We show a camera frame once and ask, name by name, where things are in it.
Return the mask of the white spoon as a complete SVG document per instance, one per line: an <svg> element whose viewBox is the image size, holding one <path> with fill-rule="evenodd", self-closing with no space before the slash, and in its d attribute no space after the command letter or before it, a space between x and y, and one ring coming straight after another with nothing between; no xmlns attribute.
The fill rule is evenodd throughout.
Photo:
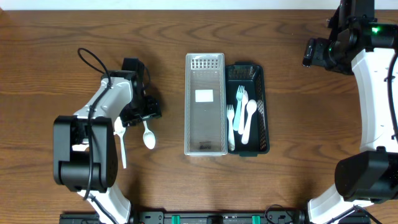
<svg viewBox="0 0 398 224"><path fill-rule="evenodd" d="M241 138L241 143L242 144L247 144L249 142L249 135L250 135L250 129L251 129L251 119L253 114L257 110L257 102L255 100L249 100L247 105L246 105L246 110L248 113L248 117L246 120L246 124L244 127L243 135Z"/></svg>
<svg viewBox="0 0 398 224"><path fill-rule="evenodd" d="M121 159L123 168L127 168L127 161L126 161L126 150L125 150L125 143L124 143L124 134L126 132L126 128L123 126L121 118L117 117L114 122L114 134L119 136L120 144L121 144Z"/></svg>
<svg viewBox="0 0 398 224"><path fill-rule="evenodd" d="M144 144L148 149L153 149L155 148L156 144L155 134L148 128L147 121L144 121L143 124L144 124L144 134L143 134Z"/></svg>

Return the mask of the white plastic fork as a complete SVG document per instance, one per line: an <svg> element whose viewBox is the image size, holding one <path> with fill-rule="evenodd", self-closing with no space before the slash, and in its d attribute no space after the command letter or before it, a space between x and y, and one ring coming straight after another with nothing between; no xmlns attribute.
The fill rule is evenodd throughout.
<svg viewBox="0 0 398 224"><path fill-rule="evenodd" d="M232 105L227 105L227 119L228 119L228 149L235 150L235 140L233 131L234 108Z"/></svg>

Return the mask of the mint green plastic fork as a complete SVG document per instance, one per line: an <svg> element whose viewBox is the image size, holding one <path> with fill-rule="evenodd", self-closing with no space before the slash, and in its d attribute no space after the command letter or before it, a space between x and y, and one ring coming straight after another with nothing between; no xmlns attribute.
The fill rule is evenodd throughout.
<svg viewBox="0 0 398 224"><path fill-rule="evenodd" d="M237 100L236 112L235 112L235 116L234 116L234 120L233 120L233 130L234 131L237 131L239 128L243 93L244 93L244 86L243 85L238 86L238 89L236 92L236 100Z"/></svg>

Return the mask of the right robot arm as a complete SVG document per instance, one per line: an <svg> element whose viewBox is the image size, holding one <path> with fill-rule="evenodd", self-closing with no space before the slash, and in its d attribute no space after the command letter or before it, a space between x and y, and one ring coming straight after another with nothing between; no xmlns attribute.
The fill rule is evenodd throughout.
<svg viewBox="0 0 398 224"><path fill-rule="evenodd" d="M397 26L378 22L373 0L341 0L328 27L328 38L308 41L302 64L355 77L361 143L298 222L371 223L368 206L397 199Z"/></svg>

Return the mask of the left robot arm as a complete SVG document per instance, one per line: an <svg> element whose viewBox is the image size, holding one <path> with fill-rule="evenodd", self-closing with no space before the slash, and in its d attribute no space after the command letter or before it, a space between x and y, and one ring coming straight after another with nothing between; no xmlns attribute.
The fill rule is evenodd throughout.
<svg viewBox="0 0 398 224"><path fill-rule="evenodd" d="M131 203L116 184L118 121L128 128L162 116L158 100L146 95L146 66L125 58L119 70L101 76L100 88L82 109L53 123L53 178L86 198L101 223L129 223Z"/></svg>

